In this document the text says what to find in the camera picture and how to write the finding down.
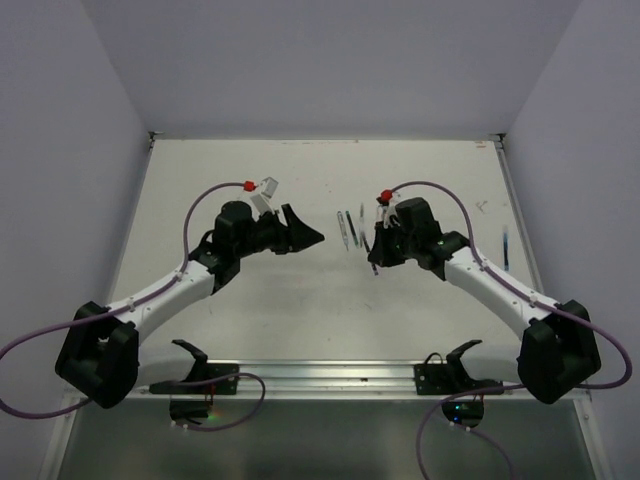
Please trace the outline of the green barrel pen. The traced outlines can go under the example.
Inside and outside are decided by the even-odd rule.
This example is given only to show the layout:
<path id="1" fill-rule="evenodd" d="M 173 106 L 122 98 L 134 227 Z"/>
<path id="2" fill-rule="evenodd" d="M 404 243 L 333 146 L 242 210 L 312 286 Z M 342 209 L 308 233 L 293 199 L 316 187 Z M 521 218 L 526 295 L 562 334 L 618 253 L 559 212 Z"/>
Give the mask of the green barrel pen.
<path id="1" fill-rule="evenodd" d="M 358 248 L 360 248 L 360 240 L 359 240 L 359 237 L 358 237 L 358 233 L 357 233 L 357 231 L 355 229 L 355 225 L 354 225 L 354 222 L 352 220 L 351 213 L 348 210 L 346 210 L 345 211 L 345 216 L 346 216 L 347 223 L 348 223 L 348 226 L 349 226 L 350 234 L 352 236 L 354 247 L 356 249 L 358 249 Z"/>

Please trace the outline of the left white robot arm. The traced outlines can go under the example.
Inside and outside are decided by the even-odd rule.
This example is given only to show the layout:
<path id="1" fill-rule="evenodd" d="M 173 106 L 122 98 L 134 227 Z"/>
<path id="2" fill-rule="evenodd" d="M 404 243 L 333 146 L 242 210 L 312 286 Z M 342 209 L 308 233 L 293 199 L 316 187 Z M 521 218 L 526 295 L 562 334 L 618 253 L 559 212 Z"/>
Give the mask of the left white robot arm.
<path id="1" fill-rule="evenodd" d="M 127 300 L 80 307 L 55 372 L 105 409 L 141 386 L 164 384 L 197 392 L 213 376 L 204 352 L 181 339 L 166 349 L 147 349 L 145 341 L 177 314 L 230 283 L 243 258 L 266 250 L 276 255 L 297 253 L 324 239 L 288 204 L 279 213 L 255 216 L 249 204 L 228 202 L 213 229 L 171 274 Z"/>

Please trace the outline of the clear slim pen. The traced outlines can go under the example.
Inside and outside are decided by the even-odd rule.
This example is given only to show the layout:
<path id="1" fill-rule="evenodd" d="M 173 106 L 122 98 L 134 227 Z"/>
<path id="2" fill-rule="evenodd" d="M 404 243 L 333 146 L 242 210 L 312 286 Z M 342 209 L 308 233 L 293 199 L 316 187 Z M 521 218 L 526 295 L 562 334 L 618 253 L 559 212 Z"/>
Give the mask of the clear slim pen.
<path id="1" fill-rule="evenodd" d="M 339 229 L 342 237 L 343 244 L 345 246 L 346 251 L 349 251 L 349 237 L 347 233 L 347 228 L 345 224 L 345 219 L 342 211 L 337 211 L 336 217 L 339 224 Z"/>

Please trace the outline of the clear grey pen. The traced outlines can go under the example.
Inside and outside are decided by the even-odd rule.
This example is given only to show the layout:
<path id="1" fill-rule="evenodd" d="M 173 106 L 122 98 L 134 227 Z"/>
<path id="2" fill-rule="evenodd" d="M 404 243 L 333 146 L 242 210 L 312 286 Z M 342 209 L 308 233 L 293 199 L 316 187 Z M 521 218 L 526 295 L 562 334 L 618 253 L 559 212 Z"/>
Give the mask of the clear grey pen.
<path id="1" fill-rule="evenodd" d="M 366 240 L 366 232 L 365 232 L 365 208 L 364 203 L 360 203 L 359 207 L 359 215 L 358 215 L 358 231 L 359 231 L 359 239 L 360 245 L 364 248 L 365 240 Z"/>

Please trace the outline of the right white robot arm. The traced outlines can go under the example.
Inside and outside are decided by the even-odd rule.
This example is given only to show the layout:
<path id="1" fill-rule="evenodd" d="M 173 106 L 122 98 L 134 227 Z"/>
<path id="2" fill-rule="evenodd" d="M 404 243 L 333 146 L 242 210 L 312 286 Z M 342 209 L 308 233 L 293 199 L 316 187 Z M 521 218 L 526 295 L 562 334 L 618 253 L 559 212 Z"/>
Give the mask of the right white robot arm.
<path id="1" fill-rule="evenodd" d="M 426 364 L 424 376 L 442 394 L 521 384 L 537 400 L 552 404 L 597 373 L 601 359 L 589 314 L 575 300 L 556 302 L 527 288 L 485 257 L 470 240 L 443 232 L 429 203 L 400 201 L 389 191 L 379 198 L 369 262 L 390 268 L 413 260 L 440 280 L 466 292 L 516 335 L 517 346 L 491 347 L 469 340 L 444 361 Z"/>

